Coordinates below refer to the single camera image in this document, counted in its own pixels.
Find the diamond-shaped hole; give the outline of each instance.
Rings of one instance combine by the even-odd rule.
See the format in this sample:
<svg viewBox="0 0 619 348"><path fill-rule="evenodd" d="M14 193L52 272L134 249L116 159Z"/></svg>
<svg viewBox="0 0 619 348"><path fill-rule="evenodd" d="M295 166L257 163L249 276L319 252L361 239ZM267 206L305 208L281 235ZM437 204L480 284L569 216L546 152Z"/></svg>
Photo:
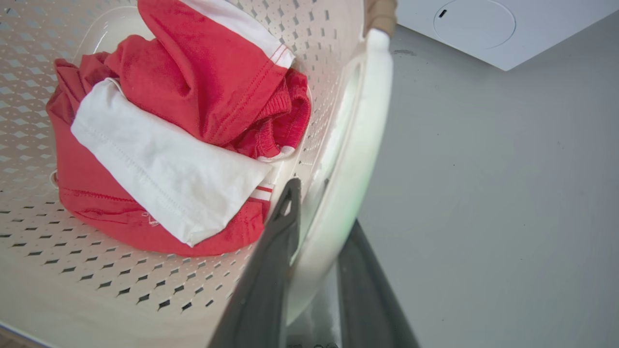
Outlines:
<svg viewBox="0 0 619 348"><path fill-rule="evenodd" d="M137 303L140 303L140 302L146 301L146 300L148 300L149 298L150 298L150 294L146 294L146 295L144 295L144 296L141 296L140 298L138 298L138 299L137 299Z"/></svg>
<svg viewBox="0 0 619 348"><path fill-rule="evenodd" d="M102 287L108 287L110 285L112 285L112 281L101 283L101 284L99 284L99 287L97 288L97 290L102 288Z"/></svg>
<svg viewBox="0 0 619 348"><path fill-rule="evenodd" d="M159 308L157 310L160 310L163 307L167 307L170 305L170 300L165 300L162 303L159 303Z"/></svg>
<svg viewBox="0 0 619 348"><path fill-rule="evenodd" d="M124 289L124 290L120 290L120 291L118 292L118 295L116 295L116 296L118 297L118 296L120 296L120 295L128 294L130 290L131 290L131 288L130 288L130 287L128 287L128 288L126 288L126 289Z"/></svg>

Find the white laundry basket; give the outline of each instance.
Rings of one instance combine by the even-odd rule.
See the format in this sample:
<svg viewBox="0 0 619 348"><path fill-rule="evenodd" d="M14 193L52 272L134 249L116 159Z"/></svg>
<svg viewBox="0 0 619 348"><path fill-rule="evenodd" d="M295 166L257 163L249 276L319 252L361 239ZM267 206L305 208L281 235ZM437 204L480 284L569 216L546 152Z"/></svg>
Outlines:
<svg viewBox="0 0 619 348"><path fill-rule="evenodd" d="M389 36L373 27L392 29L394 5L230 2L281 38L308 76L310 125L294 158L270 177L273 201L289 178L302 182L291 321L333 264L370 179L392 78ZM45 112L57 84L52 62L114 50L132 33L147 37L136 0L2 3L0 326L58 348L205 347L252 246L205 258L136 250L73 218L49 180L56 166Z"/></svg>

